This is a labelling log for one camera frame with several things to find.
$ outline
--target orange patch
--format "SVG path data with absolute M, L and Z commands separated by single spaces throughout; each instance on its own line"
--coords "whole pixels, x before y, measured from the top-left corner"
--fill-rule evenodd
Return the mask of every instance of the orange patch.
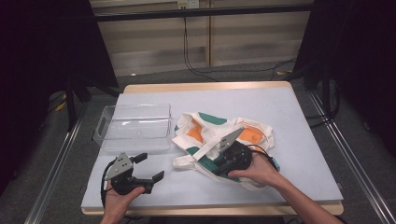
M 201 136 L 202 126 L 195 119 L 192 120 L 192 123 L 195 124 L 195 127 L 191 128 L 187 135 L 203 143 L 204 139 Z
M 246 127 L 244 131 L 239 134 L 238 138 L 257 145 L 262 140 L 262 131 L 257 128 Z

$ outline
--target gray carpet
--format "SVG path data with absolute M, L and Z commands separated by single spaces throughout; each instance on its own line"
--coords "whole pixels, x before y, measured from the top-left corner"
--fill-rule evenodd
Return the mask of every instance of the gray carpet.
M 245 64 L 215 69 L 259 70 L 272 67 L 273 65 L 275 63 Z M 292 64 L 287 64 L 280 70 L 290 70 L 291 68 Z M 253 73 L 230 71 L 205 75 L 211 76 L 218 81 L 254 81 L 269 80 L 272 71 Z M 274 76 L 274 80 L 281 78 L 283 77 L 279 75 Z M 120 77 L 118 80 L 120 84 L 119 91 L 122 91 L 126 85 L 130 84 L 213 81 L 206 77 L 193 75 L 188 70 L 136 77 Z M 316 115 L 318 112 L 314 108 L 308 92 L 304 90 L 302 81 L 300 79 L 295 80 L 291 84 L 304 113 L 307 116 Z M 99 146 L 92 141 L 94 128 L 103 108 L 106 105 L 114 105 L 117 99 L 107 96 L 96 89 L 90 89 L 90 91 L 92 100 L 86 103 L 87 109 L 82 118 L 77 138 L 68 154 L 62 174 L 49 200 L 41 223 L 99 223 L 101 219 L 100 217 L 83 215 L 80 211 L 80 204 L 99 151 Z M 78 110 L 83 106 L 83 103 L 78 103 Z M 308 122 L 315 124 L 321 122 L 321 119 L 309 119 Z M 395 158 L 390 156 L 375 133 L 367 132 L 364 129 L 359 114 L 344 98 L 342 98 L 340 111 L 335 118 L 335 122 L 391 210 L 396 211 L 396 196 L 393 193 L 394 189 L 396 189 Z M 30 155 L 30 160 L 24 164 L 18 178 L 8 184 L 6 191 L 0 198 L 1 223 L 24 222 L 64 142 L 67 125 L 66 109 L 60 112 L 49 112 L 35 150 Z M 348 223 L 381 223 L 326 126 L 319 126 L 313 129 L 312 132 L 336 182 L 342 186 L 341 192 L 345 198 L 343 201 L 345 212 L 341 217 Z

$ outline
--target fabric bag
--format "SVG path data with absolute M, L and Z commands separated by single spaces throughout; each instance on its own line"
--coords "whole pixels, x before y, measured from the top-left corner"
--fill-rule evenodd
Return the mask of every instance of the fabric bag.
M 244 127 L 237 140 L 245 145 L 257 145 L 267 150 L 275 145 L 272 127 L 251 119 L 222 119 L 205 113 L 183 113 L 175 127 L 173 142 L 186 156 L 174 158 L 173 166 L 178 169 L 193 169 L 221 183 L 240 183 L 251 190 L 264 186 L 248 178 L 231 178 L 212 173 L 218 167 L 214 164 L 219 156 L 221 137 Z

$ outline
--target white tabletop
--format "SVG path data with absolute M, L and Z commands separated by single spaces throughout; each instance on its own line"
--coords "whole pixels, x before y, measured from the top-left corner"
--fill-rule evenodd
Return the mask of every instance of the white tabletop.
M 276 143 L 269 152 L 280 164 L 280 173 L 319 203 L 340 204 L 343 200 L 291 86 L 124 93 L 117 102 L 117 105 L 139 104 L 169 104 L 174 121 L 183 112 L 204 112 L 225 119 L 241 117 L 268 124 L 274 128 Z M 162 170 L 165 175 L 151 194 L 133 201 L 133 209 L 286 205 L 272 188 L 250 191 L 238 184 L 218 183 L 197 171 L 176 170 L 172 159 L 181 155 L 184 152 L 172 145 L 164 153 L 148 153 L 148 159 L 135 166 L 134 175 L 138 178 L 151 178 Z M 102 209 L 100 180 L 112 160 L 114 155 L 104 151 L 98 156 L 81 204 L 87 214 Z

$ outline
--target left hand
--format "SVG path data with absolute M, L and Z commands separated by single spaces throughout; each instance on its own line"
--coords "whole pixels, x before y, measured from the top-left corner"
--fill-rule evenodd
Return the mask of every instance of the left hand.
M 106 194 L 105 214 L 101 223 L 120 223 L 128 210 L 129 204 L 145 192 L 145 188 L 138 187 L 127 195 L 119 195 L 112 189 L 111 180 L 107 181 L 106 189 L 111 190 Z

